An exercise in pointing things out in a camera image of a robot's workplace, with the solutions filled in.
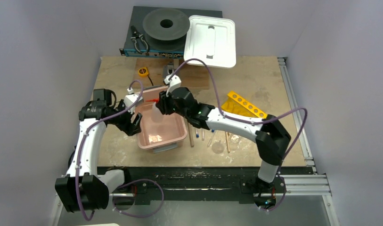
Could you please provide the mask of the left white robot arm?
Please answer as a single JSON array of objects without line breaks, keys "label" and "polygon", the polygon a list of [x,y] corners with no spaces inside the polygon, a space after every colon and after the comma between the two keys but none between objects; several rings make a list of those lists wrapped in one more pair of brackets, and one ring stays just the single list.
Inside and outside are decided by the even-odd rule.
[{"label": "left white robot arm", "polygon": [[98,155],[108,125],[116,126],[127,136],[141,132],[142,114],[135,107],[143,101],[140,94],[129,88],[128,94],[114,104],[115,93],[110,89],[95,89],[93,99],[79,111],[79,138],[73,158],[64,177],[55,182],[55,190],[68,212],[105,209],[109,195],[117,189],[125,193],[132,180],[122,169],[108,170],[98,176]]}]

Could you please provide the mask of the thick wooden dowel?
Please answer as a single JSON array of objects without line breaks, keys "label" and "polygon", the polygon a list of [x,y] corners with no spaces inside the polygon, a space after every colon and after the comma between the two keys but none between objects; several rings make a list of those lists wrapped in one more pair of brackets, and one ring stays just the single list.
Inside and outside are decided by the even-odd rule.
[{"label": "thick wooden dowel", "polygon": [[189,136],[189,141],[190,141],[190,146],[194,147],[194,138],[193,138],[193,129],[190,123],[187,124],[188,126],[188,136]]}]

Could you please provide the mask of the pink plastic bin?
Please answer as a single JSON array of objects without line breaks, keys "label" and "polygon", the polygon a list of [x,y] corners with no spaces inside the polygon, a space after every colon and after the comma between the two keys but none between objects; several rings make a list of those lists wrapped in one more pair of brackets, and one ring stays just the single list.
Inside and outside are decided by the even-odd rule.
[{"label": "pink plastic bin", "polygon": [[143,116],[140,123],[141,132],[137,134],[138,146],[143,150],[153,150],[171,143],[177,143],[179,146],[187,136],[183,117],[178,114],[163,115],[160,123],[155,123],[151,119],[153,103],[147,100],[159,98],[159,93],[166,90],[165,86],[147,88],[142,95],[144,103],[136,107],[135,112]]}]

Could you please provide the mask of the clear petri dish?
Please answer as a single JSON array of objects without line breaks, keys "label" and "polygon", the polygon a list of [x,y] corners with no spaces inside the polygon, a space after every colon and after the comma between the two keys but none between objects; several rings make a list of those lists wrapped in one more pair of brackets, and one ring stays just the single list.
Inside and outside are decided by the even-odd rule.
[{"label": "clear petri dish", "polygon": [[231,136],[230,136],[230,140],[233,142],[233,143],[239,143],[240,142],[240,136],[238,136],[238,135],[236,135],[236,134],[232,134]]}]

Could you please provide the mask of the red capped wash bottle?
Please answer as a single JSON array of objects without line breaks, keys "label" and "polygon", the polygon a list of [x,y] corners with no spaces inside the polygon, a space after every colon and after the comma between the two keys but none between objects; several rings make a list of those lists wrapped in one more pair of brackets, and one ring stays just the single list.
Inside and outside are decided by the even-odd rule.
[{"label": "red capped wash bottle", "polygon": [[158,98],[147,100],[147,102],[151,102],[151,103],[153,103],[153,105],[152,105],[151,119],[152,119],[152,121],[155,122],[155,123],[160,123],[160,122],[162,122],[162,120],[163,120],[163,114],[161,113],[161,111],[160,111],[160,110],[158,109],[158,107],[156,106],[156,104],[158,103],[158,101],[159,101]]}]

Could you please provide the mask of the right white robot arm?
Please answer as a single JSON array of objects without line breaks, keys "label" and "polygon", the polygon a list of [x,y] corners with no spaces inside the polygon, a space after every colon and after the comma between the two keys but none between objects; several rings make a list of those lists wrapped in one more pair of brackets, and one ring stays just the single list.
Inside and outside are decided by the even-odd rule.
[{"label": "right white robot arm", "polygon": [[199,103],[185,87],[161,91],[156,106],[164,115],[182,116],[194,128],[225,131],[253,141],[261,158],[257,188],[266,192],[274,186],[274,178],[291,141],[290,134],[275,116],[261,119],[224,112],[213,105]]}]

